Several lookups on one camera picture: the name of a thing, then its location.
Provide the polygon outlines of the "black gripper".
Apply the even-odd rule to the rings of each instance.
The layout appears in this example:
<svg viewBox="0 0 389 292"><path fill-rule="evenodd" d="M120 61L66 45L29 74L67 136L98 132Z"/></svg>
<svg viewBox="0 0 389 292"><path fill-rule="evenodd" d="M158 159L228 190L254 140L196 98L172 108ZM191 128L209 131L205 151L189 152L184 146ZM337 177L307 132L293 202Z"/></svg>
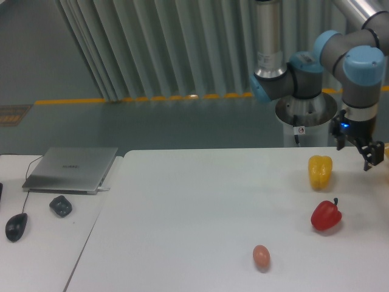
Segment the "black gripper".
<svg viewBox="0 0 389 292"><path fill-rule="evenodd" d="M368 171L384 160L384 143L373 141L375 125L376 117L354 121L347 119L345 114L338 114L330 123L330 134L336 140L336 149L341 150L346 140L350 142L354 140L354 145L364 159L364 171Z"/></svg>

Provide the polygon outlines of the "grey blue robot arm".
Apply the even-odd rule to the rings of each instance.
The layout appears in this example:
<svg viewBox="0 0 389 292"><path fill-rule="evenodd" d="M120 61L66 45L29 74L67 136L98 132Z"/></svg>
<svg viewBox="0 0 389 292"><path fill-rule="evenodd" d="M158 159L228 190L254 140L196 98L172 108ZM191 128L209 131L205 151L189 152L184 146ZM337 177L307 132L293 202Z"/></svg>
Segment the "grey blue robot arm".
<svg viewBox="0 0 389 292"><path fill-rule="evenodd" d="M388 12L374 1L335 5L359 30L323 32L312 51L286 60L281 1L255 1L257 63L250 86L257 100L277 102L276 115L295 145L305 132L328 127L337 148L353 144L368 170L384 159L384 143L373 139L373 131L388 55Z"/></svg>

